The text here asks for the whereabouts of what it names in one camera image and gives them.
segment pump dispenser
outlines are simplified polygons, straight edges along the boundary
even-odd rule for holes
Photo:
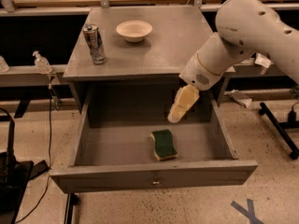
[[[37,51],[37,50],[33,53],[33,56],[36,57],[35,65],[36,65],[36,67],[38,69],[38,72],[40,74],[51,73],[52,67],[50,67],[50,64],[49,64],[47,58],[41,56],[39,54],[39,51]]]

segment bottle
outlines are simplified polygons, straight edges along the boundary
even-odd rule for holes
[[[41,56],[37,50],[33,53],[33,56],[36,57],[35,65],[40,74],[51,73],[52,67],[50,67],[50,64],[49,64],[47,58]]]
[[[7,62],[0,56],[0,72],[6,72],[9,69]]]

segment white bowl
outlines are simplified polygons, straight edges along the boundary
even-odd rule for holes
[[[118,25],[116,31],[129,42],[140,42],[151,33],[152,26],[144,21],[125,21]]]

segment concrete floor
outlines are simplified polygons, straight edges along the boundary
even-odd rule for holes
[[[297,100],[292,99],[288,91],[249,92],[249,96],[253,98],[249,108],[231,100],[221,104],[221,113],[239,159],[259,163],[244,185],[79,194],[80,203],[75,207],[73,223],[299,223],[299,160],[289,158],[290,150],[278,132],[266,116],[258,114],[259,103],[265,101],[277,119],[285,121]],[[17,103],[2,102],[0,106],[13,115]],[[73,100],[64,100],[59,111],[52,110],[52,169],[68,165],[79,118]],[[48,161],[49,101],[33,101],[24,117],[15,122],[18,161]],[[298,130],[291,131],[291,137],[294,141],[299,139]],[[36,205],[47,177],[48,174],[44,174],[29,182],[17,219]],[[247,212],[248,200],[253,200],[255,216],[261,222],[249,222],[232,207],[234,202]],[[22,223],[64,223],[65,202],[66,195],[51,180],[40,205]],[[248,213],[252,220],[252,211]]]

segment sponge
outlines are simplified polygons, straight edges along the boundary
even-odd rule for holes
[[[154,153],[158,161],[171,160],[178,156],[169,130],[154,131],[150,136],[155,142]]]

